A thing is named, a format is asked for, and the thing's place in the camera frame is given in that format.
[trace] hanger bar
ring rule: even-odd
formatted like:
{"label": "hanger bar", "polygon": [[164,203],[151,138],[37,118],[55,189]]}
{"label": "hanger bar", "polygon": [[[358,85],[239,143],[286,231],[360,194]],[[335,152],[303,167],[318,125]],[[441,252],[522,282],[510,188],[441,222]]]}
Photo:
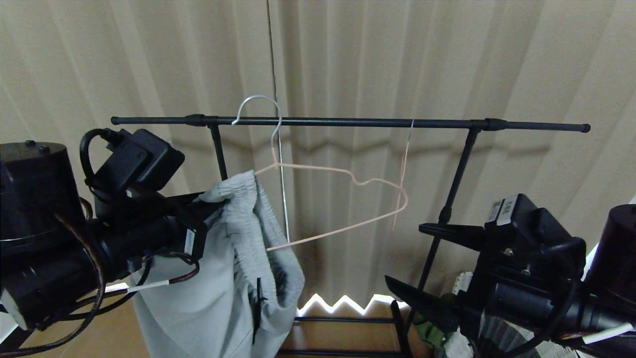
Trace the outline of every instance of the hanger bar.
{"label": "hanger bar", "polygon": [[[111,123],[118,124],[188,124],[197,127],[230,125],[236,117],[215,117],[205,115],[189,115],[187,117],[112,117]],[[384,127],[409,128],[412,119],[393,118],[317,118],[317,117],[283,117],[282,125],[302,125],[320,127]],[[241,117],[237,125],[276,125],[278,117]],[[565,124],[542,122],[508,122],[497,118],[479,120],[457,119],[416,119],[414,128],[459,128],[481,129],[482,131],[500,131],[502,129],[534,129],[540,131],[590,131],[589,124]]]}

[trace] hanger hook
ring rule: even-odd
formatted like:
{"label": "hanger hook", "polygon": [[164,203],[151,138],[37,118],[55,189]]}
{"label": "hanger hook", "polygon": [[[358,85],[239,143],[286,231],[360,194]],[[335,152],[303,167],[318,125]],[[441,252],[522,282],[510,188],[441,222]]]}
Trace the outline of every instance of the hanger hook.
{"label": "hanger hook", "polygon": [[272,138],[270,139],[270,144],[272,146],[272,149],[274,149],[274,137],[276,137],[276,134],[278,133],[280,135],[280,126],[282,125],[282,112],[280,110],[280,107],[278,105],[278,103],[276,101],[274,101],[272,98],[264,96],[262,94],[255,94],[253,96],[249,96],[248,98],[245,98],[243,100],[243,103],[240,104],[240,107],[238,108],[238,113],[237,113],[237,118],[235,120],[232,121],[232,125],[235,125],[236,123],[239,122],[240,120],[240,112],[243,110],[243,106],[245,106],[245,104],[255,98],[263,98],[266,99],[268,101],[270,101],[274,106],[276,106],[276,110],[278,111],[278,117],[279,117],[279,122],[276,125],[276,128],[274,129],[274,132],[272,133]]}

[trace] curtain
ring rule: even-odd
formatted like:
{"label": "curtain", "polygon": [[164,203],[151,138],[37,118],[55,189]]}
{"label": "curtain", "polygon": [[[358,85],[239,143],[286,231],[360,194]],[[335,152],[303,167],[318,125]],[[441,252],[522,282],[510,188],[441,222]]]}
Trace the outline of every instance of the curtain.
{"label": "curtain", "polygon": [[[451,223],[482,225],[490,203],[525,193],[591,248],[607,212],[636,193],[633,1],[3,1],[0,141],[69,147],[79,191],[84,132],[111,116],[235,115],[252,94],[283,115],[589,123],[588,134],[479,135]],[[275,115],[256,100],[245,115]],[[133,131],[141,126],[127,125]],[[186,154],[166,195],[220,180],[210,133],[149,125]],[[231,175],[271,163],[271,127],[222,127]],[[397,217],[295,248],[305,299],[364,306],[384,275],[416,283],[467,131],[414,129]],[[399,182],[408,129],[284,127],[286,162]],[[95,166],[108,152],[91,147]],[[292,240],[395,208],[390,187],[285,170]],[[259,178],[284,225],[280,174]],[[442,242],[426,289],[438,293],[477,253]]]}

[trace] cylindrical motor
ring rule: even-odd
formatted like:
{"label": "cylindrical motor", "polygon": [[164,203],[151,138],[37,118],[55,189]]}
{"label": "cylindrical motor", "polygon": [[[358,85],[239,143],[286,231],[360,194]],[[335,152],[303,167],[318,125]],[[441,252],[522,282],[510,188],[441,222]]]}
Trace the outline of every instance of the cylindrical motor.
{"label": "cylindrical motor", "polygon": [[66,147],[26,141],[0,144],[0,255],[32,254],[71,241],[57,222],[83,225]]}
{"label": "cylindrical motor", "polygon": [[585,284],[603,300],[636,314],[636,204],[609,212]]}

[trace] beige clothes hanger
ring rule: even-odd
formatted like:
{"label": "beige clothes hanger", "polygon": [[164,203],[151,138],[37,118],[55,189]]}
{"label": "beige clothes hanger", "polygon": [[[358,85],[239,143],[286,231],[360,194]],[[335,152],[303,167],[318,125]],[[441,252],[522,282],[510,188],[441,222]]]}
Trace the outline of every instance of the beige clothes hanger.
{"label": "beige clothes hanger", "polygon": [[[259,170],[257,172],[255,172],[255,175],[260,175],[260,174],[263,174],[263,173],[265,173],[266,171],[268,171],[270,169],[281,168],[281,167],[283,167],[283,168],[293,168],[293,169],[334,171],[334,172],[337,172],[337,173],[348,174],[351,177],[351,180],[353,181],[353,183],[358,185],[358,186],[365,186],[365,185],[367,185],[369,183],[379,182],[379,183],[390,185],[390,186],[396,188],[397,190],[400,191],[400,196],[404,196],[404,204],[402,206],[400,206],[399,208],[396,208],[394,211],[392,211],[390,213],[386,213],[386,214],[380,215],[378,217],[375,217],[375,218],[372,218],[372,219],[369,219],[369,220],[365,220],[365,221],[359,222],[357,224],[353,224],[351,226],[343,227],[342,229],[337,229],[337,230],[334,230],[334,231],[330,231],[328,233],[315,235],[315,236],[312,236],[310,238],[306,238],[306,239],[302,239],[302,240],[296,240],[296,241],[293,241],[293,242],[290,242],[290,243],[286,243],[286,244],[283,244],[283,245],[270,247],[270,248],[267,249],[267,251],[278,250],[279,248],[290,247],[290,246],[293,246],[293,245],[299,245],[301,243],[306,243],[306,242],[317,240],[317,239],[320,239],[320,238],[324,238],[324,237],[327,237],[327,236],[330,236],[330,235],[342,233],[344,231],[351,230],[353,228],[356,228],[356,227],[359,227],[359,226],[363,226],[363,225],[366,225],[366,224],[370,224],[372,222],[376,222],[376,221],[378,221],[380,219],[383,219],[383,218],[386,218],[386,217],[390,217],[391,215],[395,215],[395,214],[401,212],[402,210],[404,210],[406,208],[406,206],[408,205],[408,195],[407,195],[406,191],[404,190],[404,188],[402,188],[401,185],[389,182],[388,180],[384,180],[384,179],[380,179],[380,178],[371,178],[369,180],[366,180],[365,182],[359,182],[356,179],[356,176],[353,173],[351,173],[350,171],[345,170],[345,169],[329,168],[329,167],[322,167],[322,166],[306,166],[306,165],[300,165],[300,164],[286,164],[286,163],[279,162],[277,157],[276,157],[276,149],[274,147],[274,138],[276,137],[276,134],[280,130],[280,126],[282,124],[282,112],[280,110],[280,107],[279,107],[278,103],[276,103],[276,101],[274,101],[273,99],[271,99],[271,98],[269,98],[267,96],[263,96],[263,95],[260,95],[260,94],[257,94],[255,96],[249,96],[248,98],[245,98],[245,100],[243,100],[243,103],[241,103],[240,107],[238,108],[237,118],[232,122],[232,125],[234,125],[234,124],[239,122],[240,114],[241,114],[241,111],[243,110],[243,106],[245,106],[245,104],[247,102],[251,101],[252,99],[256,99],[256,98],[266,99],[266,100],[270,101],[274,106],[276,106],[276,108],[278,109],[278,113],[279,113],[279,121],[278,121],[278,124],[276,125],[276,128],[274,129],[274,132],[272,133],[272,138],[271,138],[271,143],[270,143],[271,144],[271,148],[272,148],[273,164],[270,165],[270,166],[267,166],[267,167],[265,167],[265,168],[263,168],[263,169],[261,169],[261,170]],[[408,153],[408,142],[406,143],[406,153]],[[405,165],[405,162],[406,162],[406,153],[405,153],[404,160],[403,160],[403,165],[402,165],[403,168],[404,168],[404,165]]]}

